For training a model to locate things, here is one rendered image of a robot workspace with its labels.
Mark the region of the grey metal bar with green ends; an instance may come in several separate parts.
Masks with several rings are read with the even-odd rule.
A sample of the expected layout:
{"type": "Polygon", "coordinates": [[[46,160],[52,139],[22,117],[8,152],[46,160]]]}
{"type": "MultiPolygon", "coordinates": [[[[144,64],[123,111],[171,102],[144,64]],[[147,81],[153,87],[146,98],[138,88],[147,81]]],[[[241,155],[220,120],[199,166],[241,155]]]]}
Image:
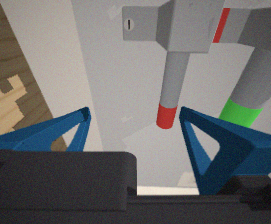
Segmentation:
{"type": "Polygon", "coordinates": [[[271,98],[271,51],[254,48],[218,119],[250,127],[271,98]]]}

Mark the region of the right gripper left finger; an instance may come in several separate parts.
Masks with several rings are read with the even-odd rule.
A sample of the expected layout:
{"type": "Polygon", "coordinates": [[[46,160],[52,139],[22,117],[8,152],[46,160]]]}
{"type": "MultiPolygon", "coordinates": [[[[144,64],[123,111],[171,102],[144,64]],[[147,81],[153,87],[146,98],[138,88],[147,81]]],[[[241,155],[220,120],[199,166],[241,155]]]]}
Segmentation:
{"type": "Polygon", "coordinates": [[[0,135],[0,149],[51,151],[54,140],[80,123],[66,151],[83,151],[91,122],[89,107],[0,135]]]}

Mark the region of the grey metal bar with red end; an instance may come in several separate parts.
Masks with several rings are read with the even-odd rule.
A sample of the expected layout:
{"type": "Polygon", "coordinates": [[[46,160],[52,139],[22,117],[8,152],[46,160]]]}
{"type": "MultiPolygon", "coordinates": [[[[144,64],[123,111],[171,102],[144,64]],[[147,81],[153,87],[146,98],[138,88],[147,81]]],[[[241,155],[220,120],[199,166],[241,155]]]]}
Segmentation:
{"type": "Polygon", "coordinates": [[[190,53],[167,52],[156,121],[162,129],[173,126],[189,57],[190,53]]]}

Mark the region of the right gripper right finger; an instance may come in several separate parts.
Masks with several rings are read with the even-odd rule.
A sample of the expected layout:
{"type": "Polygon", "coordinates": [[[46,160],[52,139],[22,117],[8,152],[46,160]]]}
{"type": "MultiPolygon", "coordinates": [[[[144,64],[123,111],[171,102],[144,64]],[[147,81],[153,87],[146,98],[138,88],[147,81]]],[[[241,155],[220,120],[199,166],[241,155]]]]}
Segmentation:
{"type": "Polygon", "coordinates": [[[233,176],[271,173],[271,134],[205,115],[185,106],[180,125],[199,195],[216,193],[233,176]],[[191,123],[218,141],[213,161],[198,141],[191,123]]]}

